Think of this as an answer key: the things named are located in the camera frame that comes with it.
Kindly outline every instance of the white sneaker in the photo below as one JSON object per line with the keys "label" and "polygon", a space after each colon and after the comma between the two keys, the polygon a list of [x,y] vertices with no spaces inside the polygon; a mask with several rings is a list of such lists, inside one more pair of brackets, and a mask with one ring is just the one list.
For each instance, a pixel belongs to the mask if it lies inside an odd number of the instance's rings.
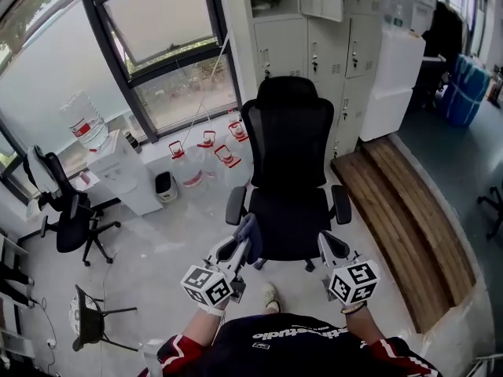
{"label": "white sneaker", "polygon": [[263,286],[262,291],[264,294],[264,306],[266,309],[269,307],[275,309],[278,313],[281,313],[281,304],[276,287],[267,283]]}

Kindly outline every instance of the tiled floor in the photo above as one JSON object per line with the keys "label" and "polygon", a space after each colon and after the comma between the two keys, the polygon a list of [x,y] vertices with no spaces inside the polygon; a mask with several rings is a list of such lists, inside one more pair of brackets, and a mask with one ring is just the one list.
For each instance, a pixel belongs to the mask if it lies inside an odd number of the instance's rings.
{"label": "tiled floor", "polygon": [[[336,182],[330,175],[330,184]],[[106,309],[137,306],[136,313],[111,315],[106,331],[112,340],[138,346],[153,339],[165,340],[179,333],[196,311],[179,286],[190,265],[206,255],[211,246],[232,233],[224,221],[226,194],[208,190],[192,201],[180,199],[164,210],[144,217],[134,216],[126,207],[106,210],[104,221],[117,219],[121,229],[102,235],[115,262],[107,265],[96,248],[90,252],[91,267],[81,262],[82,249],[70,254],[56,251],[55,235],[29,240],[30,251],[23,268],[35,279],[32,295],[47,300],[47,312],[57,335],[56,364],[53,372],[63,376],[135,376],[144,367],[141,355],[106,343],[88,345],[78,353],[72,350],[75,335],[68,323],[68,309],[75,284],[94,297],[105,289]],[[418,335],[380,252],[357,211],[353,208],[349,225],[332,223],[334,233],[353,249],[377,261],[381,284],[369,303],[376,322],[385,335],[400,335],[411,347],[432,361],[445,377],[458,377],[476,355],[492,350],[492,316],[483,280],[462,306],[451,309],[427,335]],[[259,272],[243,269],[248,287],[240,305],[231,303],[227,319],[259,313],[260,289],[267,280],[277,285],[287,311],[318,317],[343,326],[340,304],[328,302],[321,279],[325,270],[319,260],[313,273],[302,262],[267,262]],[[474,264],[479,276],[478,266]],[[24,335],[33,340],[36,363],[46,369],[52,357],[46,345],[50,326],[40,308],[23,310]]]}
{"label": "tiled floor", "polygon": [[398,132],[457,212],[487,284],[494,314],[496,349],[503,351],[503,229],[486,234],[497,214],[478,196],[503,179],[503,112],[484,101],[469,128],[452,127],[428,112],[405,117]]}

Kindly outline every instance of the chair armrest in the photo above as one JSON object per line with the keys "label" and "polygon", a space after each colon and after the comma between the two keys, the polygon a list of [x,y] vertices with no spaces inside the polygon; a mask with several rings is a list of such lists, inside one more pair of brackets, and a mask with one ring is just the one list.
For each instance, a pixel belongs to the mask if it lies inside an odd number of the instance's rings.
{"label": "chair armrest", "polygon": [[48,219],[49,219],[49,217],[47,215],[42,219],[42,228],[40,228],[40,237],[42,237],[42,238],[46,237],[47,220]]}
{"label": "chair armrest", "polygon": [[238,226],[241,222],[241,217],[248,212],[244,209],[244,199],[246,197],[246,187],[235,187],[230,192],[227,200],[226,222],[229,225]]}
{"label": "chair armrest", "polygon": [[330,219],[335,216],[339,225],[346,225],[351,222],[351,203],[349,196],[342,185],[333,185],[332,198],[333,207],[330,210]]}
{"label": "chair armrest", "polygon": [[77,209],[79,208],[79,194],[75,194],[72,198],[72,208],[70,210],[70,219],[75,218],[77,215]]}

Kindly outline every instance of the wooden step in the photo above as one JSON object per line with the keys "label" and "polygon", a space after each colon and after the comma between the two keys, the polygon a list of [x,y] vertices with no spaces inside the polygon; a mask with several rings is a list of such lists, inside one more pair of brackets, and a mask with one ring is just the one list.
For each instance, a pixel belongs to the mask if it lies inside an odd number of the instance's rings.
{"label": "wooden step", "polygon": [[417,332],[429,331],[450,307],[428,246],[396,192],[359,152],[332,161],[374,236],[409,310]]}
{"label": "wooden step", "polygon": [[472,267],[452,225],[435,197],[402,153],[386,137],[362,145],[366,155],[399,194],[437,263],[448,297],[459,305],[475,284]]}

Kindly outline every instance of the person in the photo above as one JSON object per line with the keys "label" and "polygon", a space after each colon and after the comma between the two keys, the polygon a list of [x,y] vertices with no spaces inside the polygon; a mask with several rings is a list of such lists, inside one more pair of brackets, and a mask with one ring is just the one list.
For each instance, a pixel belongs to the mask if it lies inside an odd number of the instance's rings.
{"label": "person", "polygon": [[[264,299],[261,315],[231,320],[218,334],[220,315],[199,309],[183,334],[157,353],[163,375],[440,376],[403,340],[386,339],[365,302],[343,307],[347,326],[335,328],[313,317],[282,313],[271,284],[264,287]],[[139,377],[148,376],[145,369]]]}
{"label": "person", "polygon": [[6,280],[15,280],[21,282],[23,285],[33,286],[35,282],[32,278],[24,275],[19,269],[11,269],[3,262],[0,262],[0,292],[25,306],[35,307],[35,303],[32,300],[10,286]]}

